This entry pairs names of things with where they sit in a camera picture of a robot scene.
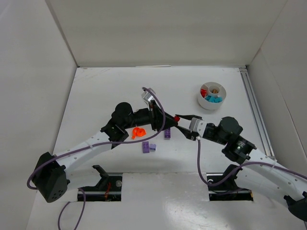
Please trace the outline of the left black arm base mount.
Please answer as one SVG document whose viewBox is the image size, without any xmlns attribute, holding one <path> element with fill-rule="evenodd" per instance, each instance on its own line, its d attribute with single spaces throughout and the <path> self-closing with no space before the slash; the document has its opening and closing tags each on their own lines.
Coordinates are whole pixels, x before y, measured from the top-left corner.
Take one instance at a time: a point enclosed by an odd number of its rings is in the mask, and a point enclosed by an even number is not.
<svg viewBox="0 0 307 230">
<path fill-rule="evenodd" d="M 107 173 L 100 165 L 93 165 L 99 180 L 93 186 L 82 187 L 87 202 L 121 201 L 123 173 Z"/>
</svg>

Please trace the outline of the teal lego brick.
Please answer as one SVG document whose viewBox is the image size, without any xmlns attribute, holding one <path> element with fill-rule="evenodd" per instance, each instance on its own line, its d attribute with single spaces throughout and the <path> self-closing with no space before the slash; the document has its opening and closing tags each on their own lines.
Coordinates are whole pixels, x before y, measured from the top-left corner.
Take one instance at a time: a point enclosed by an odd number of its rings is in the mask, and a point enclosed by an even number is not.
<svg viewBox="0 0 307 230">
<path fill-rule="evenodd" d="M 210 103 L 221 103 L 223 101 L 223 98 L 222 97 L 214 97 L 214 96 L 208 95 L 205 98 L 205 100 L 210 102 Z"/>
</svg>

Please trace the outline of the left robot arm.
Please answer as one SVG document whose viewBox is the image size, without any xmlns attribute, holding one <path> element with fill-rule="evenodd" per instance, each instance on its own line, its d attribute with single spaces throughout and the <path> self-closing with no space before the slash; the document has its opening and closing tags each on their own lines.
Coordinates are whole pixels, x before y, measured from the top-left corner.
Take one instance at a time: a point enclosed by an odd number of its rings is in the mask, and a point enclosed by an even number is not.
<svg viewBox="0 0 307 230">
<path fill-rule="evenodd" d="M 152 100 L 148 108 L 136 112 L 127 102 L 119 103 L 108 123 L 95 135 L 72 148 L 58 154 L 42 154 L 28 182 L 35 185 L 46 202 L 52 203 L 61 198 L 75 181 L 70 174 L 80 165 L 102 152 L 123 144 L 129 137 L 127 129 L 151 125 L 156 132 L 178 125 L 172 115 L 163 112 L 156 101 Z"/>
</svg>

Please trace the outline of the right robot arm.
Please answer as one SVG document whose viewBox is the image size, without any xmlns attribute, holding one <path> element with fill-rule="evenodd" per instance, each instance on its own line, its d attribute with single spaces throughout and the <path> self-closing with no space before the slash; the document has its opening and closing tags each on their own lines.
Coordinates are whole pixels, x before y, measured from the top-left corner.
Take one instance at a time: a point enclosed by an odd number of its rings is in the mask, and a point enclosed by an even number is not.
<svg viewBox="0 0 307 230">
<path fill-rule="evenodd" d="M 289 212 L 302 221 L 307 219 L 307 178 L 291 171 L 261 152 L 240 134 L 242 126 L 233 117 L 224 117 L 218 125 L 206 123 L 196 115 L 176 115 L 175 120 L 190 121 L 188 129 L 178 127 L 186 138 L 200 143 L 206 139 L 224 146 L 222 153 L 232 162 L 217 182 L 201 180 L 209 187 L 224 183 L 238 189 L 253 190 L 284 205 Z"/>
</svg>

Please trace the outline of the orange transparent lego piece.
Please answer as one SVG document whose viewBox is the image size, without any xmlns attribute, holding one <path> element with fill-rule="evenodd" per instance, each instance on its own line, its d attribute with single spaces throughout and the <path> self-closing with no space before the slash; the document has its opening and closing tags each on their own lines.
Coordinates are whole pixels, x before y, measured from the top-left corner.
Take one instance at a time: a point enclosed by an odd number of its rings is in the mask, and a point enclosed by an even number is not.
<svg viewBox="0 0 307 230">
<path fill-rule="evenodd" d="M 132 139 L 135 139 L 136 137 L 143 137 L 146 135 L 146 130 L 144 128 L 135 127 L 132 130 Z"/>
</svg>

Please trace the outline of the large red lego brick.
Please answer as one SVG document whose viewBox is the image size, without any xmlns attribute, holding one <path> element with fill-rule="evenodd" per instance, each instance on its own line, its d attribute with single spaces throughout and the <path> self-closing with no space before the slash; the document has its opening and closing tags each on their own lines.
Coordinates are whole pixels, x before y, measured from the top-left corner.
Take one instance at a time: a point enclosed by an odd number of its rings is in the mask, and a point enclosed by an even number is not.
<svg viewBox="0 0 307 230">
<path fill-rule="evenodd" d="M 207 96 L 207 91 L 205 89 L 200 90 L 201 96 L 205 98 Z"/>
</svg>

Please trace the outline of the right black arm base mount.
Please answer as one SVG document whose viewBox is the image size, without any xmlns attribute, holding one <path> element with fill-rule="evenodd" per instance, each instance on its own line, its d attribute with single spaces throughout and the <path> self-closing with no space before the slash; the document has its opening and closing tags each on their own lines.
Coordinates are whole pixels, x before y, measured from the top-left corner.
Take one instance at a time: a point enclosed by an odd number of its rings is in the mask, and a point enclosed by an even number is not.
<svg viewBox="0 0 307 230">
<path fill-rule="evenodd" d="M 207 181 L 210 184 L 214 184 L 224 179 L 236 165 L 231 164 L 227 169 L 221 172 L 210 172 L 207 173 Z M 251 190 L 240 188 L 235 183 L 236 179 L 235 172 L 225 182 L 218 186 L 209 186 L 209 200 L 210 201 L 253 201 L 253 195 Z"/>
</svg>

